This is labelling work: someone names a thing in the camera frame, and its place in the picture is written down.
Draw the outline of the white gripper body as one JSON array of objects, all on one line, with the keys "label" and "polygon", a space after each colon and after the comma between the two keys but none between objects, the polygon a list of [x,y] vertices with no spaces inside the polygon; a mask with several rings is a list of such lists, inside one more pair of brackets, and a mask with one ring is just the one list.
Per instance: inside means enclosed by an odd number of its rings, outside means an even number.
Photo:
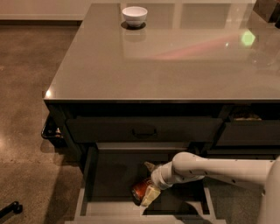
[{"label": "white gripper body", "polygon": [[150,176],[152,183],[160,190],[171,188],[176,183],[172,162],[157,165]]}]

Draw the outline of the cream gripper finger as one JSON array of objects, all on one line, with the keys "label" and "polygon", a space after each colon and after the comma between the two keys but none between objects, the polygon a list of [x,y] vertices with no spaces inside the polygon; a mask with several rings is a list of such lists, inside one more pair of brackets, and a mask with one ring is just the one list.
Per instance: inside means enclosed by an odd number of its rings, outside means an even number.
[{"label": "cream gripper finger", "polygon": [[144,165],[146,166],[149,172],[153,172],[157,168],[155,164],[150,162],[145,162]]},{"label": "cream gripper finger", "polygon": [[161,193],[161,190],[154,185],[147,185],[143,190],[142,207],[148,207]]}]

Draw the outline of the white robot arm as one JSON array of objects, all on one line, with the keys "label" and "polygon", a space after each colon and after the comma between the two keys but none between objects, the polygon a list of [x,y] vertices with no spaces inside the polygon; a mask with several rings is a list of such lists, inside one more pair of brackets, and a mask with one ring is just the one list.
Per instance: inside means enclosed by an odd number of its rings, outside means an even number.
[{"label": "white robot arm", "polygon": [[161,191],[209,177],[262,193],[257,224],[280,223],[280,158],[275,160],[203,158],[189,152],[176,154],[172,161],[155,166],[151,185],[141,205],[148,207]]}]

